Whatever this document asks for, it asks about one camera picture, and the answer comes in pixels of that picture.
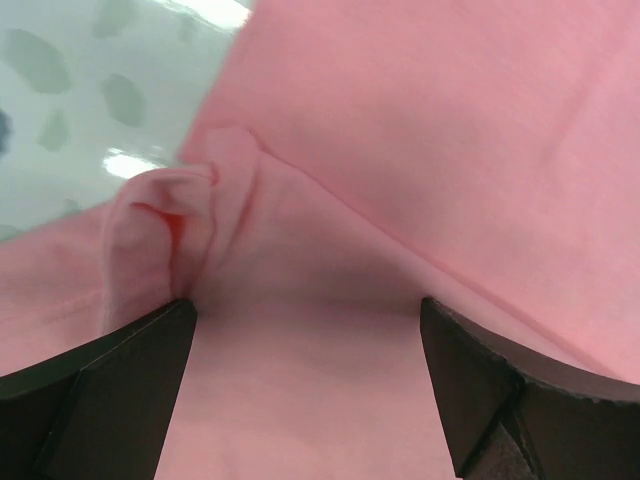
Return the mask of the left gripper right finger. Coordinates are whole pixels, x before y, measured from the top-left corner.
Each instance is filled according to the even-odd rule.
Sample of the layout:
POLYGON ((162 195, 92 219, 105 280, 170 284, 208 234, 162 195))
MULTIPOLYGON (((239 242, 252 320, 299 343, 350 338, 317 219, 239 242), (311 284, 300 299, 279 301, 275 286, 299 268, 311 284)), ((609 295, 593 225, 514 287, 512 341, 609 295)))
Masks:
POLYGON ((554 360, 432 298, 420 333, 458 478, 638 479, 638 385, 554 360))

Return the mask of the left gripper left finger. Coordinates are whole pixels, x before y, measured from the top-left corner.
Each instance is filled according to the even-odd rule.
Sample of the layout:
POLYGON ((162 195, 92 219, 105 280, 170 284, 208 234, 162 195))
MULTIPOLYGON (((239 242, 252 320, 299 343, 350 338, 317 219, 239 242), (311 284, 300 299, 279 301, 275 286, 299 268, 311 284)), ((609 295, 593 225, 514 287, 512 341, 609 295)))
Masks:
POLYGON ((197 312, 173 301, 1 379, 4 479, 155 476, 197 312))

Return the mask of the pink t shirt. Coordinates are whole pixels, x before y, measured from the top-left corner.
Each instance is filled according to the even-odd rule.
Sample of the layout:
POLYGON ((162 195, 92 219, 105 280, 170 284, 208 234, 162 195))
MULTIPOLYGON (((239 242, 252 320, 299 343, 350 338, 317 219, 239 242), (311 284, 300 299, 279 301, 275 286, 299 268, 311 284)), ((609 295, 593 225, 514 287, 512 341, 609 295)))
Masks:
POLYGON ((161 479, 449 479, 433 296, 639 379, 635 1, 260 1, 176 168, 1 249, 1 370, 178 297, 161 479))

